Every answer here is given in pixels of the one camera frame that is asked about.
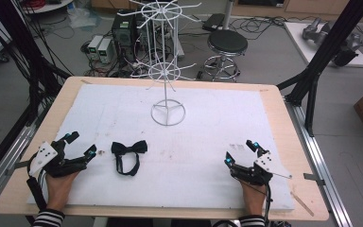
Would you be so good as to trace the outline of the white foam mat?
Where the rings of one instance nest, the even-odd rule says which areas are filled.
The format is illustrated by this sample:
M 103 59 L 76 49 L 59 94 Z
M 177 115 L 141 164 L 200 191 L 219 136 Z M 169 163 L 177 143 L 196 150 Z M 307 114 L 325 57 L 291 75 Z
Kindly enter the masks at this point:
M 164 98 L 161 87 L 84 84 L 64 118 L 58 136 L 77 131 L 65 149 L 69 159 L 90 146 L 96 157 L 81 171 L 72 188 L 72 205 L 163 208 L 239 209 L 241 187 L 224 163 L 226 152 L 242 166 L 256 155 L 246 141 L 259 143 L 280 161 L 268 123 L 264 91 L 177 88 L 171 97 L 181 102 L 186 117 L 175 126 L 157 124 L 152 105 Z M 116 171 L 113 142 L 127 147 L 145 140 L 135 176 Z M 135 165 L 135 154 L 122 157 L 123 169 Z

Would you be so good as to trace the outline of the metal table clamp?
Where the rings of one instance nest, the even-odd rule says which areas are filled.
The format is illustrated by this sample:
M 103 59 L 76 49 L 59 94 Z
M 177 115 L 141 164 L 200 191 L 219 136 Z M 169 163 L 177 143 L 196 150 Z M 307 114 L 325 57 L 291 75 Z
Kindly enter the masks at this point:
M 321 179 L 321 178 L 320 178 L 318 175 L 316 175 L 316 174 L 304 173 L 304 174 L 303 174 L 303 177 L 304 177 L 306 180 L 316 182 L 318 186 L 323 186 L 323 185 L 325 185 L 325 180 Z
M 28 165 L 28 161 L 15 163 L 11 168 L 8 168 L 5 170 L 5 175 L 11 176 L 16 169 L 27 167 L 27 165 Z

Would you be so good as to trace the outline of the round white table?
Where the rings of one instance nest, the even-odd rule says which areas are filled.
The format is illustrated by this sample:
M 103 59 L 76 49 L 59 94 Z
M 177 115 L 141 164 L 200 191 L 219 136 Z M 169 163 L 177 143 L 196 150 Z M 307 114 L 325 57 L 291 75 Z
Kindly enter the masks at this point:
M 65 8 L 68 5 L 72 5 L 73 2 L 74 2 L 74 0 L 60 0 L 59 4 L 45 4 L 44 6 L 42 6 L 39 9 L 23 7 L 23 11 L 26 14 L 43 13 L 43 12 L 48 12 L 48 11 L 52 11 L 52 10 L 56 10 L 56 9 Z

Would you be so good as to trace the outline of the white floor board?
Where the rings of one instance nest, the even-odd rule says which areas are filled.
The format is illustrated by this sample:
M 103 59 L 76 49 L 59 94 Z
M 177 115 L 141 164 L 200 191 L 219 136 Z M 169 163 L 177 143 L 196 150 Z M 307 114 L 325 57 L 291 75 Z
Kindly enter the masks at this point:
M 303 30 L 309 26 L 309 23 L 293 23 L 285 22 L 285 29 L 290 38 L 294 41 L 297 49 L 301 53 L 302 58 L 306 63 L 309 63 L 318 50 L 317 45 L 312 40 L 304 40 L 302 38 Z M 357 54 L 348 64 L 347 67 L 363 68 L 363 54 L 360 50 L 356 50 Z

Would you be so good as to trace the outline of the thin wooden stick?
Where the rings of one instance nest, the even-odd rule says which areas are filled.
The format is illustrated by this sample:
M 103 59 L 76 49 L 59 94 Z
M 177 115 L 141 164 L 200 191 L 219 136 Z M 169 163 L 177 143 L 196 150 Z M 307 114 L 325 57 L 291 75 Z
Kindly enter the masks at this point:
M 296 202 L 311 216 L 314 217 L 314 212 L 306 205 L 306 203 L 293 191 L 290 191 L 291 196 L 296 200 Z

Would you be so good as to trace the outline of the person's left hand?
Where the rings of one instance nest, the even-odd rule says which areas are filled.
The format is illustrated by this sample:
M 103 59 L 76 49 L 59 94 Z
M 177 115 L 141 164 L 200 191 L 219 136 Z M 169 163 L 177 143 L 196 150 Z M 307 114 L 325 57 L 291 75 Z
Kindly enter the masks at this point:
M 78 173 L 72 173 L 64 177 L 54 178 L 49 174 L 46 175 L 46 183 L 48 190 L 47 209 L 62 211 L 68 202 L 69 194 L 74 179 Z

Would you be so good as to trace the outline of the black flat box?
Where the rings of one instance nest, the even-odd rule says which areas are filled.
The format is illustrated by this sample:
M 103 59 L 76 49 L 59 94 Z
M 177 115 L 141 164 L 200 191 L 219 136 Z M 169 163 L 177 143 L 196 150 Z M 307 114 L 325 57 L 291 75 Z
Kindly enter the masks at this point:
M 223 13 L 212 14 L 202 25 L 202 28 L 207 31 L 216 31 L 223 29 L 225 15 Z

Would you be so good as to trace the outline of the aluminium table rail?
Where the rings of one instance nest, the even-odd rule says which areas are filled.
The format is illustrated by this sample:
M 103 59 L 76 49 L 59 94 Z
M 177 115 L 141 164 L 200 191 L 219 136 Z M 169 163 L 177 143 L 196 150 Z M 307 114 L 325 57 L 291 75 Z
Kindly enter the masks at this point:
M 318 142 L 304 126 L 305 113 L 303 108 L 293 106 L 288 102 L 285 105 L 302 141 L 303 150 L 313 170 L 320 193 L 326 202 L 328 213 L 333 217 L 337 227 L 354 227 L 323 158 Z
M 41 125 L 45 115 L 45 107 L 40 106 L 37 109 L 35 116 L 32 116 L 31 107 L 27 106 L 1 142 L 0 187 L 24 155 L 26 148 Z

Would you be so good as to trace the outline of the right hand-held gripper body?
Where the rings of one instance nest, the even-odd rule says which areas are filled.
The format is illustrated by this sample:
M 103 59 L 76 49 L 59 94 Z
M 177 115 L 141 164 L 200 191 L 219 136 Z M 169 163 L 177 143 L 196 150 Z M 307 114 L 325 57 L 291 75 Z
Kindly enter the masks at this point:
M 253 161 L 250 167 L 239 165 L 233 157 L 230 157 L 230 173 L 232 177 L 253 185 L 268 184 L 274 175 L 287 179 L 292 178 L 292 175 L 282 165 L 282 162 L 269 150 L 261 147 L 251 147 L 251 150 L 257 154 L 257 159 Z

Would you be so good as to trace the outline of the white bench power supply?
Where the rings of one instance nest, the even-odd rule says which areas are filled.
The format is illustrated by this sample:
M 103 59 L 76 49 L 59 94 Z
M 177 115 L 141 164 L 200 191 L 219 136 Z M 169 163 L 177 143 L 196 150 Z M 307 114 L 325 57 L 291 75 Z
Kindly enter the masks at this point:
M 110 63 L 113 57 L 112 40 L 104 38 L 97 49 L 99 59 L 102 63 Z
M 98 48 L 100 46 L 102 39 L 103 39 L 102 35 L 95 35 L 87 46 L 89 51 L 89 57 L 93 61 L 99 60 Z

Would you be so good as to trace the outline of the black frame stand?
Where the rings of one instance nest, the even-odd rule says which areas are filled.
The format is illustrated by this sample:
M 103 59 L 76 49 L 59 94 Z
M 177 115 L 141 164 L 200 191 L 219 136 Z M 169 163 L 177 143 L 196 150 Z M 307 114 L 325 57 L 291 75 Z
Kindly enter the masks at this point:
M 293 106 L 301 106 L 303 98 L 308 96 L 304 128 L 311 137 L 314 136 L 313 118 L 320 75 L 362 17 L 363 0 L 350 0 L 303 71 L 277 85 L 279 90 L 294 85 L 292 92 L 285 96 L 285 100 Z
M 40 106 L 49 108 L 52 105 L 62 88 L 60 79 L 66 80 L 71 74 L 44 57 L 12 0 L 0 0 L 0 22 L 13 45 L 7 44 L 1 35 L 0 43 L 29 84 L 29 105 L 26 108 L 26 124 L 29 125 L 39 117 Z

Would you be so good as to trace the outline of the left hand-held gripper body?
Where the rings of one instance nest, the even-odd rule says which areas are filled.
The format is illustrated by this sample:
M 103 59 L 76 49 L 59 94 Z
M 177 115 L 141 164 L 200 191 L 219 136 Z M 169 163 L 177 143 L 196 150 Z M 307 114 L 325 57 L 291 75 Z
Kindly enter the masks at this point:
M 42 169 L 52 177 L 58 178 L 85 169 L 89 163 L 89 150 L 86 150 L 81 157 L 66 159 L 64 148 L 67 144 L 70 144 L 67 139 L 51 143 L 43 142 L 28 162 L 28 175 L 34 176 Z

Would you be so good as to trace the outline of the person's right hand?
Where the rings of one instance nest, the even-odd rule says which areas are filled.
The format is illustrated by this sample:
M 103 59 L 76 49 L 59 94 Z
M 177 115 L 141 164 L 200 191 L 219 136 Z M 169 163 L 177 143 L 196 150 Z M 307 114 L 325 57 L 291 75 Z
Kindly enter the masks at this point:
M 264 185 L 253 185 L 245 182 L 240 183 L 243 192 L 243 201 L 248 215 L 261 216 L 263 204 L 267 195 Z

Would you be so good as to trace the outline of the silver metal pole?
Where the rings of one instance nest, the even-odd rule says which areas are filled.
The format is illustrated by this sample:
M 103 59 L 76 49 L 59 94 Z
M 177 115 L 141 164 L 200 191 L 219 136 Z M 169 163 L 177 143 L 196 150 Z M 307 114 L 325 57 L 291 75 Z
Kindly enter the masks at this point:
M 226 8 L 225 8 L 225 13 L 224 13 L 223 24 L 222 24 L 222 29 L 221 30 L 228 30 L 229 29 L 229 22 L 230 22 L 231 15 L 232 15 L 234 1 L 235 0 L 227 0 L 227 4 L 226 4 Z

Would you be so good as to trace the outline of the black computer tower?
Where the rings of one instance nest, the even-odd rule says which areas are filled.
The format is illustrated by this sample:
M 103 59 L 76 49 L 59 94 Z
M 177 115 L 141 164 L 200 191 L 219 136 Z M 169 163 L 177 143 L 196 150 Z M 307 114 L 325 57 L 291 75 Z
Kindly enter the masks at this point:
M 116 15 L 112 23 L 112 37 L 117 56 L 127 61 L 135 61 L 134 45 L 137 39 L 134 15 Z

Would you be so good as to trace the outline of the black round stool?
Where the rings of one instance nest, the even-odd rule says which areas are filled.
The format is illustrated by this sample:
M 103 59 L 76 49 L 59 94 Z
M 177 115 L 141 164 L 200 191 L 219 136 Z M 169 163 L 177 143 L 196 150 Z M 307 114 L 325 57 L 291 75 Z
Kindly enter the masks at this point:
M 247 39 L 236 31 L 221 29 L 213 31 L 209 35 L 207 44 L 215 55 L 204 62 L 203 71 L 212 80 L 232 79 L 236 81 L 241 71 L 233 57 L 245 55 L 249 46 Z

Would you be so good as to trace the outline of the clear plastic bag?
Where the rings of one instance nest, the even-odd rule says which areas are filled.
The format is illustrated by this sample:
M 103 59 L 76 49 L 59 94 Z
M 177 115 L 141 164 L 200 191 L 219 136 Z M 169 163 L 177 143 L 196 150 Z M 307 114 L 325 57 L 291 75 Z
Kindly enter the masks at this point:
M 87 26 L 98 26 L 99 16 L 89 9 L 73 8 L 67 10 L 71 28 L 81 28 Z

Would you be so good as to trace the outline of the white wire display rack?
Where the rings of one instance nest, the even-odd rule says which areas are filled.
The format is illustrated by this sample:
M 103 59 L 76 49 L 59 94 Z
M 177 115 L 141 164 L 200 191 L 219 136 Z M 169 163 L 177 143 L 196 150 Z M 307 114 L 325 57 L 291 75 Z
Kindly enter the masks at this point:
M 186 109 L 184 105 L 176 99 L 167 96 L 167 90 L 175 92 L 172 83 L 178 79 L 182 79 L 182 70 L 190 68 L 194 64 L 187 67 L 178 66 L 179 56 L 179 18 L 184 17 L 195 22 L 195 19 L 183 14 L 182 7 L 178 5 L 178 0 L 160 1 L 155 0 L 150 3 L 138 2 L 141 8 L 134 12 L 118 12 L 119 16 L 142 15 L 145 21 L 138 28 L 145 28 L 147 32 L 148 44 L 148 63 L 142 62 L 147 73 L 141 77 L 149 77 L 153 83 L 161 83 L 164 86 L 164 98 L 154 103 L 150 109 L 151 118 L 162 126 L 175 126 L 180 124 L 186 117 Z M 170 34 L 173 36 L 173 59 L 169 60 L 166 57 L 166 41 L 165 27 L 170 28 Z

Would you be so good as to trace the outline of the black bow tie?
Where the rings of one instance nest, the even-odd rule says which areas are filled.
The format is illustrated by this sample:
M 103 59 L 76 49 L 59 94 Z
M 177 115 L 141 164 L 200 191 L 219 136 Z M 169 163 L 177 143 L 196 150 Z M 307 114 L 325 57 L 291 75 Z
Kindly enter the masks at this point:
M 135 176 L 140 167 L 139 155 L 147 152 L 147 142 L 145 140 L 141 140 L 134 143 L 130 147 L 127 147 L 118 142 L 113 142 L 111 147 L 111 152 L 115 156 L 116 171 L 124 176 Z M 123 169 L 122 157 L 127 153 L 134 153 L 136 162 L 134 167 L 130 171 L 125 172 Z

